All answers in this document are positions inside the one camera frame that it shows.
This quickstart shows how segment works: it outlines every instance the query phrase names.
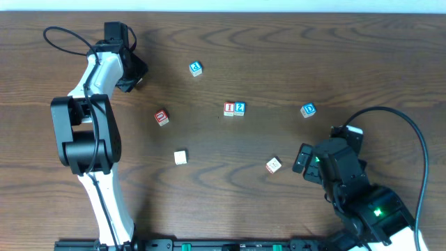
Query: wood grain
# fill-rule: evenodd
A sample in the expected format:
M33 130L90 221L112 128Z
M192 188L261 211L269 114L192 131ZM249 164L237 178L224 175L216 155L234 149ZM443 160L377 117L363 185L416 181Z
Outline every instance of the wood grain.
M59 52L42 31L63 26L94 43L103 22L138 37L149 74L112 105L123 142L119 175L145 238L324 236L342 225L321 187L291 171L301 143L327 138L353 112L395 107L422 129L431 175L421 219L430 250L446 246L446 17L231 13L0 13L0 250L51 250L60 238L97 238L88 197L59 162L49 104L80 80L86 59ZM84 45L60 33L70 50ZM190 62L203 64L192 77ZM247 103L245 117L223 103ZM315 116L299 109L314 102ZM166 107L171 122L153 118ZM401 119L358 118L373 182L413 213L422 177L416 136ZM187 148L190 163L175 166ZM283 167L270 175L274 155Z

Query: number block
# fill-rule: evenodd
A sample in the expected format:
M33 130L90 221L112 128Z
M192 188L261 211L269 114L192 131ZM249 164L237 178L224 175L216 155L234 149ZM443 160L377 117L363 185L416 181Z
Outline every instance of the number block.
M308 118L309 116L313 116L316 113L316 108L313 103L308 103L300 108L300 113L302 113L304 118Z
M187 164L187 154L186 151L178 151L174 153L175 164Z
M189 65L189 70L190 70L190 73L192 73L192 76L194 76L194 77L203 73L203 68L201 67L201 64L198 61L191 63Z
M244 116L245 115L245 108L246 104L243 102L236 102L235 103L235 110L234 110L234 116Z
M155 114L155 119L160 126L163 126L169 122L169 118L164 110L161 110Z
M266 163L266 169L271 174L274 174L281 166L282 164L280 164L280 162L276 158L273 158L268 163Z
M234 107L235 107L234 103L226 102L224 104L224 112L223 112L223 114L225 116L234 116Z

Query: black cable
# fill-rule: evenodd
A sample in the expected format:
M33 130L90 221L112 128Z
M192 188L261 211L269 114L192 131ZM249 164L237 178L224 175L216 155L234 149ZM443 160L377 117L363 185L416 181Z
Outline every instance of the black cable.
M335 206L336 206L337 210L341 213L345 213L341 207L341 202L339 200L339 191L338 191L339 185L340 185L339 183L336 183L333 185L333 201L336 204Z
M341 128L341 131L344 131L346 126L353 119L355 119L357 116L359 116L359 115L361 115L363 113L366 113L366 112L370 112L370 111L386 111L386 112L391 112L393 114L396 114L396 115L400 116L407 123L409 123L410 126L412 126L413 130L417 134L418 139L419 139L419 141L421 143L421 147L422 147L422 150L423 150L423 157L424 157L424 175L423 175L422 186L421 186L421 189L420 189L420 194L418 196L417 212L415 214L415 231L413 232L414 239L415 239L415 247L417 248L417 251L421 251L420 235L418 234L418 231L419 231L419 227L420 227L420 215L421 215L421 210L422 210L422 206L423 206L424 193L426 192L427 181L428 181L428 176L429 176L429 153L427 151L426 142L424 141L424 137L423 137L423 134L421 133L420 129L415 124L415 122L413 122L412 119L410 119L404 113L402 113L402 112L400 112L400 111L398 111L396 109L389 108L389 107L370 107L370 108L362 109L362 110L358 111L357 113L355 113L354 115L352 115L352 117L350 117L347 120L347 122L345 122L345 124Z
M112 227L112 222L110 221L110 217L108 215L107 208L105 207L104 197L102 196L102 193L100 191L100 188L99 188L99 185L98 185L98 181L93 176L91 176L89 174L89 172L91 172L91 170L93 170L94 165L96 163L96 158L98 157L98 151L99 151L99 125L98 125L98 118L96 116L95 110L93 108L93 105L91 104L91 100L90 100L90 97L88 95L88 90L89 90L89 84L91 82L91 78L94 76L96 70L98 69L98 66L100 65L99 56L98 56L98 53L96 53L96 51L93 49L91 44L89 42L87 42L85 39L83 39L81 36L77 35L73 31L70 31L70 30L62 28L62 27L57 27L57 26L47 27L43 31L43 38L52 47L55 47L58 50L61 50L63 52L67 52L67 53L70 53L70 54L86 56L86 54L82 54L82 53L79 53L79 52L71 52L69 50L62 49L59 46L57 46L54 43L52 43L51 41L49 41L48 38L47 38L47 32L52 30L52 29L55 29L55 30L58 30L58 31L64 31L64 32L69 33L69 34L73 35L74 37L80 39L82 42L84 42L90 48L90 50L95 55L95 65L94 65L93 69L91 70L89 76L86 78L85 83L83 84L84 96L85 96L85 100L87 102L87 105L89 106L89 109L90 109L91 123L93 124L93 131L94 131L93 134L94 134L94 137L95 137L95 147L94 147L94 150L93 150L93 157L91 158L90 165L86 169L85 174L87 174L91 178L91 181L93 182L94 186L96 187L96 192L98 193L98 197L99 197L99 200L100 200L100 205L102 207L102 211L103 211L103 213L105 215L105 218L107 219L107 224L109 225L110 234L111 234L111 237L113 238L114 246L115 246L116 250L119 250L119 246L118 246L118 243L116 242L116 237L114 235L114 230L113 230L113 227Z
M327 193L325 193L324 195L323 195L323 198L328 202L328 203L332 203L329 199L328 199L328 197L327 197Z
M102 196L102 193L101 193L100 188L99 188L99 182L91 174L87 174L87 175L91 178L91 181L93 182L93 184L94 184L94 186L96 188L96 192L98 192L99 202L100 202L100 205L102 207L102 210L104 211L105 219L107 220L107 224L109 225L110 232L111 232L111 237L113 238L114 247L116 248L116 251L119 251L118 242L116 242L116 237L115 237L115 235L113 233L113 230L112 230L113 229L112 222L110 221L110 217L109 217L109 215L107 213L107 209L105 208L104 197Z

